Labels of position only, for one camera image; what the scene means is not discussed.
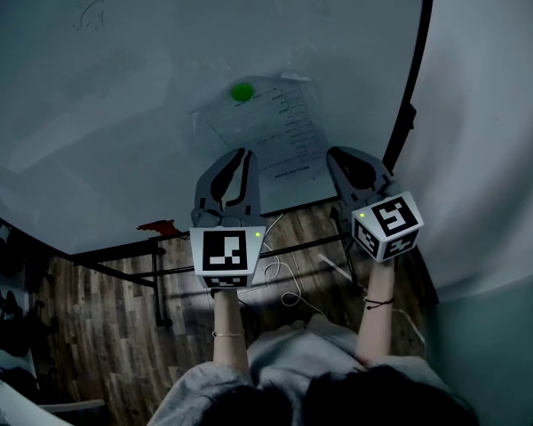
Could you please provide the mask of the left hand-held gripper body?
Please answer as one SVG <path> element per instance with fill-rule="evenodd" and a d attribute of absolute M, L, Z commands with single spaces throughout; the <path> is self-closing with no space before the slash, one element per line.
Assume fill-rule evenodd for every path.
<path fill-rule="evenodd" d="M 189 229 L 195 275 L 204 288 L 251 286 L 266 236 L 266 221 L 198 210 Z"/>

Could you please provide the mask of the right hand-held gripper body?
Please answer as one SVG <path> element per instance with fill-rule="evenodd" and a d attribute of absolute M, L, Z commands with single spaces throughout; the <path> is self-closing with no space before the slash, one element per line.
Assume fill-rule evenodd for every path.
<path fill-rule="evenodd" d="M 424 226 L 411 193 L 396 182 L 383 190 L 346 184 L 346 221 L 354 242 L 379 263 L 413 249 Z"/>

